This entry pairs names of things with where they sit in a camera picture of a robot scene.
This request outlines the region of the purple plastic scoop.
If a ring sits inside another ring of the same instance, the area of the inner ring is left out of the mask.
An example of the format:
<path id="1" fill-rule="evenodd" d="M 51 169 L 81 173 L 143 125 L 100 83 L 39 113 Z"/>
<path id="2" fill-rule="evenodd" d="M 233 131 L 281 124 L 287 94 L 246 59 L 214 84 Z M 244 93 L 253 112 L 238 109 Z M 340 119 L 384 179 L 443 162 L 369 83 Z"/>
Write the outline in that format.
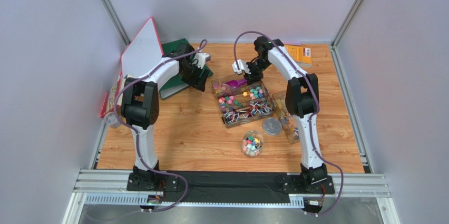
<path id="1" fill-rule="evenodd" d="M 226 82 L 226 85 L 230 88 L 230 89 L 238 89 L 244 85 L 247 84 L 247 80 L 246 79 L 239 79 L 239 80 L 230 80 Z"/>

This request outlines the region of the three-compartment clear candy box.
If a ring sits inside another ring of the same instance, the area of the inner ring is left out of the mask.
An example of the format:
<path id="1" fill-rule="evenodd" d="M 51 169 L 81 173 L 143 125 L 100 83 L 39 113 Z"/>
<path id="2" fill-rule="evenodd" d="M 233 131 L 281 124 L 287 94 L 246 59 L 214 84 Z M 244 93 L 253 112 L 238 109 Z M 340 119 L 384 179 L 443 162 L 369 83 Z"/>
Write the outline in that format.
<path id="1" fill-rule="evenodd" d="M 226 82 L 244 79 L 242 75 L 231 75 L 211 81 L 212 92 L 221 111 L 221 120 L 226 128 L 233 128 L 274 114 L 275 107 L 263 81 L 230 89 Z"/>

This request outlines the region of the single clear candy box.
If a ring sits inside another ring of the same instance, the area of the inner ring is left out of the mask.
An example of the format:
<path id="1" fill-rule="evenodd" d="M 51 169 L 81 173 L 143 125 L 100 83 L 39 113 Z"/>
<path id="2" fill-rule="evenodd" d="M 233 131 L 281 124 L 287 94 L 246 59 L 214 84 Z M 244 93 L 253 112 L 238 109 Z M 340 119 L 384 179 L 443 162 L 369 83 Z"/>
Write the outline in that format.
<path id="1" fill-rule="evenodd" d="M 272 100 L 275 105 L 275 114 L 282 125 L 282 129 L 285 132 L 289 143 L 299 143 L 300 137 L 296 121 L 292 115 L 289 114 L 285 105 L 286 91 L 274 93 L 272 95 Z"/>

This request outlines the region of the clear plastic jar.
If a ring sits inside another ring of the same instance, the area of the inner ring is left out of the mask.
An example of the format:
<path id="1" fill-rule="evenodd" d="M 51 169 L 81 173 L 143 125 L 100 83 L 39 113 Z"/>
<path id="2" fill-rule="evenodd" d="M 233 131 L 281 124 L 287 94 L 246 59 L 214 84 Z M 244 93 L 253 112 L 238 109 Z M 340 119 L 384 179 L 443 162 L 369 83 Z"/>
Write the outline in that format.
<path id="1" fill-rule="evenodd" d="M 242 153 L 251 158 L 255 158 L 262 153 L 264 146 L 263 135 L 259 131 L 248 131 L 242 138 Z"/>

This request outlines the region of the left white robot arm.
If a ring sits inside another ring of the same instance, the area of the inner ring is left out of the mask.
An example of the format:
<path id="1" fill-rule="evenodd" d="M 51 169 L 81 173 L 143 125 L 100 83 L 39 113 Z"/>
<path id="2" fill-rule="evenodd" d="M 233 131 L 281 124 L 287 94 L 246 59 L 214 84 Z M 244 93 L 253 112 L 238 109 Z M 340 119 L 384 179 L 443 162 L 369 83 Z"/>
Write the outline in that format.
<path id="1" fill-rule="evenodd" d="M 154 124 L 160 113 L 159 90 L 169 79 L 179 75 L 185 84 L 204 91 L 210 73 L 205 66 L 211 58 L 203 52 L 206 44 L 203 40 L 199 48 L 194 49 L 190 44 L 181 43 L 176 50 L 163 55 L 148 73 L 138 79 L 125 80 L 119 92 L 121 111 L 115 115 L 122 116 L 120 122 L 132 131 L 136 161 L 131 179 L 143 180 L 154 187 L 162 178 L 154 149 Z"/>

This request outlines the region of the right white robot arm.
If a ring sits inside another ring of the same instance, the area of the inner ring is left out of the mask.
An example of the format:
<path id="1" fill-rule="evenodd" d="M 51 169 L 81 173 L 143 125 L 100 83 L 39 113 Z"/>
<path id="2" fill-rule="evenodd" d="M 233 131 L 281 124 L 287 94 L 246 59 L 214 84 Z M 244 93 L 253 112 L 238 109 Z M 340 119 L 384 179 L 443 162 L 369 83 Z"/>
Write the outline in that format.
<path id="1" fill-rule="evenodd" d="M 327 179 L 327 167 L 321 155 L 316 116 L 320 110 L 318 77 L 308 74 L 291 58 L 279 40 L 260 36 L 254 41 L 258 56 L 243 62 L 244 78 L 254 83 L 263 78 L 269 66 L 275 66 L 287 81 L 285 106 L 295 119 L 301 143 L 301 173 L 306 185 Z"/>

